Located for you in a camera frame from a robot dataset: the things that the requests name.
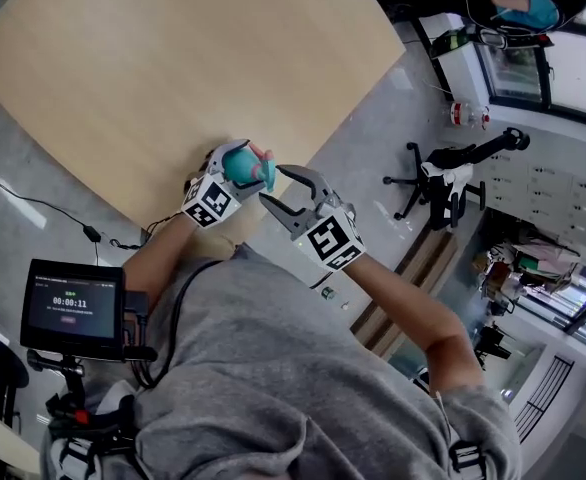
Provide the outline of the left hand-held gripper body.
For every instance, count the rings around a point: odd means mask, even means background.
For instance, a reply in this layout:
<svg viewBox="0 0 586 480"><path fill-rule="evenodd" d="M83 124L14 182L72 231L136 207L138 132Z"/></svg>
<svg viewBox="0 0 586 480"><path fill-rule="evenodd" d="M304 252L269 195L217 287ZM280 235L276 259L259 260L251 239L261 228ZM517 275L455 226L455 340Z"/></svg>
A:
<svg viewBox="0 0 586 480"><path fill-rule="evenodd" d="M187 176L181 212L200 228L222 223L241 206L239 186L228 177L221 161L210 162Z"/></svg>

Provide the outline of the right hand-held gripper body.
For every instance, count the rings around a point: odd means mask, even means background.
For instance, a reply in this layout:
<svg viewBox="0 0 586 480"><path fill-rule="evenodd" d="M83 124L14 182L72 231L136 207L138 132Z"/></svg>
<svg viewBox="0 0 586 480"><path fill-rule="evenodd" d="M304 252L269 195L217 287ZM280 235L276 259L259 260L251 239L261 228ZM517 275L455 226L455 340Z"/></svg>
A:
<svg viewBox="0 0 586 480"><path fill-rule="evenodd" d="M309 211L292 243L319 266L340 271L367 251L355 217L353 205L333 193Z"/></svg>

